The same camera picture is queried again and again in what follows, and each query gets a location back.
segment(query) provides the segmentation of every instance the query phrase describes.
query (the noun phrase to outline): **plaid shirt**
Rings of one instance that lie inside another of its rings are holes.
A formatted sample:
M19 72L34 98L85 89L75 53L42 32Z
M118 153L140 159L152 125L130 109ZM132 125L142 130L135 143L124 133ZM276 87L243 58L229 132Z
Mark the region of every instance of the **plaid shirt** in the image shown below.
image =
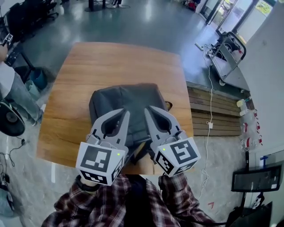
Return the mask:
M178 220L184 218L213 223L199 209L199 202L193 196L183 173L171 178L165 175L159 177L159 186L162 193L150 181L146 182L155 226L179 227ZM55 203L56 211L45 219L42 227L123 227L125 197L130 190L131 184L123 174L111 186L100 185L94 193L83 191L74 183L69 193Z

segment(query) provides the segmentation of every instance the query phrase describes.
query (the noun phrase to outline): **cart wheel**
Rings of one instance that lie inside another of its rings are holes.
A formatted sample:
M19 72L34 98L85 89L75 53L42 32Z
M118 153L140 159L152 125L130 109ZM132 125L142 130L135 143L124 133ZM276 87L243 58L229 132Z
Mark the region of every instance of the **cart wheel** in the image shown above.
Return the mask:
M226 85L226 83L223 82L221 79L219 80L219 84L220 84L221 86L225 86L225 85Z

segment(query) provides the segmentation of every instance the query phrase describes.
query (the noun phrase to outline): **person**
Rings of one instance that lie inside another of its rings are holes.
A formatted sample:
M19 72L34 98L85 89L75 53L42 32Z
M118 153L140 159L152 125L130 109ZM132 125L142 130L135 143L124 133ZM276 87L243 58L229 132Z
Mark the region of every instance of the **person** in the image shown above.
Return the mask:
M107 5L107 8L119 8L121 6L122 0L113 0L110 5Z
M0 45L0 100L5 99L27 118L32 125L41 122L45 104L40 109L26 89L21 77L12 67L4 63L8 47Z
M60 5L63 5L64 3L67 3L67 2L69 2L69 0L61 0Z
M195 226L214 221L200 208L183 173L159 177L162 193L140 175L119 174L111 186L77 176L42 227Z

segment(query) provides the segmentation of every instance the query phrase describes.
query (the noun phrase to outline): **speaker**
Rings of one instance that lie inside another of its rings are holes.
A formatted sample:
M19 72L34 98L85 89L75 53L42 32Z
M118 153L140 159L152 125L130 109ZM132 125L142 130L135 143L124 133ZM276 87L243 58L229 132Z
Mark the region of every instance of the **speaker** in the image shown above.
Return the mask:
M0 132L18 137L25 131L25 124L20 114L6 101L0 101Z
M253 167L233 173L233 192L272 192L277 191L283 178L283 162Z

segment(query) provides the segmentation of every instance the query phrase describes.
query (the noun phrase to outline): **black chair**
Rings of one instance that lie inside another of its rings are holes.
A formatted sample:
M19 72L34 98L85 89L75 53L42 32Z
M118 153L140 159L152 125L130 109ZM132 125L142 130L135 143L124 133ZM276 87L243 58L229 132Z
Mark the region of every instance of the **black chair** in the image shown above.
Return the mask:
M55 13L50 13L51 10L54 10L55 6L57 5L56 2L52 2L52 0L46 0L43 2L44 4L44 9L45 11L47 12L47 16L46 16L46 19L47 18L52 18L53 20L55 20L55 17L54 15L58 16L59 14L57 12Z
M42 27L43 23L41 19L44 13L43 0L25 0L24 5L27 13L26 20L31 25L32 30Z
M10 33L14 36L13 42L20 41L30 28L27 11L23 3L14 4L7 13L7 23Z

